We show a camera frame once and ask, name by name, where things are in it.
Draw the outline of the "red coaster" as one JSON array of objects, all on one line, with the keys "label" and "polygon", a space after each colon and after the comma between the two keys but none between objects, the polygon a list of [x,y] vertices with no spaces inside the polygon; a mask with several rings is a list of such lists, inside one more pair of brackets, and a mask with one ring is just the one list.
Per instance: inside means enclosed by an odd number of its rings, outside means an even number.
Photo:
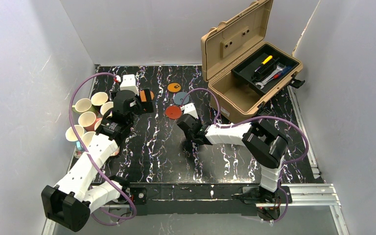
[{"label": "red coaster", "polygon": [[177,120],[182,116],[183,112],[177,105],[172,105],[166,108],[165,115],[172,120]]}]

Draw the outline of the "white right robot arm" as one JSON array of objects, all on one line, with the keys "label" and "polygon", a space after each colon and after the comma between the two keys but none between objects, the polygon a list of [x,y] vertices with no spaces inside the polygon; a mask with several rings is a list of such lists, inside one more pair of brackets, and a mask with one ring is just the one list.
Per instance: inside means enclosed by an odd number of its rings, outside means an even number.
[{"label": "white right robot arm", "polygon": [[190,114],[183,114],[176,123],[186,139],[195,144],[233,144],[246,147],[261,165],[261,181],[258,188],[235,194],[233,198],[259,203],[276,201],[280,172],[288,147],[288,141],[283,134],[268,123],[258,120],[218,126],[202,123]]}]

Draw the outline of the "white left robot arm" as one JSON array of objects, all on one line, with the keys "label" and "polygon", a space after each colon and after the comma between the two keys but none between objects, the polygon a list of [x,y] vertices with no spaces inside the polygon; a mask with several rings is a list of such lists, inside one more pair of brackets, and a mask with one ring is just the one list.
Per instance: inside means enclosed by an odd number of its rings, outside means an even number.
[{"label": "white left robot arm", "polygon": [[92,212],[112,200],[127,198],[122,187],[127,187],[128,182],[122,177],[111,176],[103,184],[89,187],[107,159],[129,136],[135,117],[154,111],[153,98],[149,89],[138,94],[130,90],[116,93],[114,105],[103,115],[88,150],[55,186],[42,190],[46,218],[77,232]]}]

